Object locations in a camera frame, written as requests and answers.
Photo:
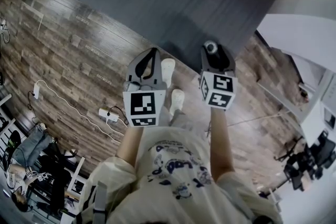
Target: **shoe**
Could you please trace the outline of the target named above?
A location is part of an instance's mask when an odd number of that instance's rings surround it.
[[[177,109],[182,110],[184,102],[184,92],[179,89],[175,89],[172,92],[172,105],[169,109],[169,113],[174,115]]]
[[[167,58],[161,62],[162,80],[167,84],[167,89],[172,84],[172,76],[175,69],[175,60]]]

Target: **wires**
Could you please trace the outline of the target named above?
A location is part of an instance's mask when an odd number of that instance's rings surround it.
[[[22,156],[23,156],[23,160],[25,161],[25,172],[27,172],[27,162],[26,162],[25,154],[23,153],[23,151],[19,147],[17,147],[15,150],[20,150],[21,151]],[[9,166],[13,163],[13,159],[14,158],[12,156],[11,159],[10,159],[10,162],[9,162]]]
[[[32,94],[32,96],[34,96],[34,94],[33,94],[32,91],[29,91],[29,92],[27,93],[27,99],[28,99],[27,107],[28,107],[28,109],[29,109],[30,111],[33,111],[35,117],[33,117],[31,120],[32,120],[32,122],[36,125],[36,122],[34,122],[34,119],[36,119],[36,113],[35,113],[34,108],[32,107],[32,104],[30,103],[30,99],[29,99],[29,94],[30,94],[30,93]]]
[[[71,104],[69,104],[67,100],[65,100],[64,98],[62,98],[61,96],[59,96],[59,95],[57,94],[57,92],[55,92],[52,88],[50,88],[50,87],[48,86],[48,84],[47,84],[44,80],[40,79],[40,80],[36,81],[36,84],[37,84],[38,82],[40,82],[40,81],[44,82],[44,84],[47,86],[47,88],[48,88],[50,91],[52,91],[58,98],[64,100],[64,101],[68,104],[68,106],[70,106],[71,108],[73,108],[74,110],[76,110],[77,113],[78,113],[81,117],[87,119],[89,123],[91,123],[93,126],[96,126],[96,127],[103,133],[103,134],[107,135],[107,136],[110,137],[113,141],[115,141],[116,143],[120,144],[120,141],[115,140],[111,135],[109,135],[108,133],[104,132],[98,125],[96,125],[95,123],[91,122],[91,121],[88,119],[88,117],[86,117],[86,116],[80,114],[79,111],[78,111],[75,107],[73,107]],[[106,122],[106,125],[107,125],[112,131],[114,131],[114,132],[116,132],[116,133],[118,133],[118,134],[123,135],[122,133],[120,133],[120,132],[118,132],[118,131],[112,129],[112,128],[107,124],[107,122]]]
[[[107,120],[108,120],[108,119],[106,119],[106,125],[107,125],[112,131],[114,131],[114,132],[116,132],[116,133],[118,133],[118,134],[124,135],[123,133],[120,133],[120,132],[118,132],[118,131],[112,129],[111,126],[107,123]]]
[[[111,110],[114,109],[114,108],[120,110],[121,114],[122,114],[123,117],[124,117],[124,121],[123,121],[122,119],[120,119],[120,118],[119,118],[118,120],[121,120],[122,123],[127,127],[127,125],[129,124],[129,122],[128,122],[128,120],[127,120],[127,118],[126,118],[124,112],[121,110],[121,108],[117,107],[116,105],[114,105],[113,107],[111,107],[111,108],[109,109],[108,116],[110,115],[109,113],[111,112]]]
[[[125,125],[126,128],[128,127],[127,124],[125,123],[125,121],[123,121],[121,118],[118,118],[118,121],[121,121]]]
[[[6,26],[6,21],[4,21],[4,20],[0,17],[0,40],[1,40],[1,36],[2,36],[2,39],[4,40],[4,43],[5,44],[8,44],[9,43],[9,41],[11,40],[11,34],[10,34],[10,32],[9,32],[9,30],[8,30],[8,28],[5,28],[5,26]],[[4,35],[4,31],[7,31],[7,33],[8,33],[8,40],[6,41],[6,39],[5,39],[5,35]]]
[[[35,125],[29,129],[29,131],[27,132],[27,136],[29,136],[30,131],[31,131],[33,128],[35,128],[36,125],[37,125],[37,123],[35,123]]]
[[[274,114],[274,115],[263,116],[263,117],[259,117],[259,118],[255,118],[255,119],[251,119],[251,120],[247,120],[247,121],[240,121],[240,122],[228,125],[228,127],[234,126],[234,125],[238,125],[238,124],[241,124],[241,123],[245,123],[245,122],[250,122],[250,121],[257,121],[257,120],[263,120],[263,119],[268,119],[268,118],[276,118],[276,117],[280,117],[280,116],[282,116],[284,114],[288,114],[289,112],[290,111],[286,111],[285,113],[282,113],[282,114],[277,113],[277,114]]]

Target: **white t-shirt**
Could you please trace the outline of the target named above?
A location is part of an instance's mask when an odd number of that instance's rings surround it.
[[[230,188],[255,216],[266,215],[282,223],[276,207],[236,173],[224,174],[215,183],[210,174],[208,141],[180,128],[146,129],[135,169],[116,157],[100,164],[81,197],[81,205],[88,200],[89,206],[81,214],[82,223],[92,218],[92,186],[98,181],[108,186],[108,212],[121,200],[108,214],[107,223],[251,223],[237,207]],[[131,193],[125,195],[131,183]]]
[[[19,165],[19,163],[14,159],[12,159],[12,164]],[[11,165],[9,165],[9,167],[7,169],[7,172],[6,172],[7,185],[9,187],[9,189],[11,190],[11,192],[15,192],[19,187],[22,187],[21,194],[26,195],[27,185],[24,181],[26,173],[25,172],[21,172],[21,173],[18,173],[18,174],[9,173],[8,170],[10,169]]]

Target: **wooden floor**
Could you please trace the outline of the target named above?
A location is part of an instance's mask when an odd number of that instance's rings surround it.
[[[123,108],[122,84],[130,61],[154,47],[119,22],[76,0],[0,0],[0,16],[7,19],[11,37],[1,43],[1,70],[5,85],[1,94],[13,95],[8,108],[27,130],[34,116],[27,108],[27,93],[42,79],[80,113],[120,140],[98,115],[99,108]],[[169,55],[161,51],[162,58]],[[235,167],[253,179],[258,189],[279,185],[285,178],[274,155],[292,140],[294,130],[274,115],[281,107],[257,85],[262,79],[277,87],[294,103],[301,103],[299,78],[290,59],[270,50],[253,36],[236,58],[240,82],[232,108],[227,112]],[[172,88],[186,93],[183,110],[208,128],[209,108],[201,99],[198,74],[176,62]],[[118,145],[40,82],[40,97],[30,96],[37,121],[47,124],[59,145],[75,148],[86,161],[88,173],[115,154]],[[111,126],[124,132],[122,124]]]

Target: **power strip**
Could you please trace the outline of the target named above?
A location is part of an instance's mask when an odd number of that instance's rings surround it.
[[[114,122],[118,121],[119,115],[115,114],[107,109],[99,109],[99,116],[104,117],[107,120],[111,120]]]

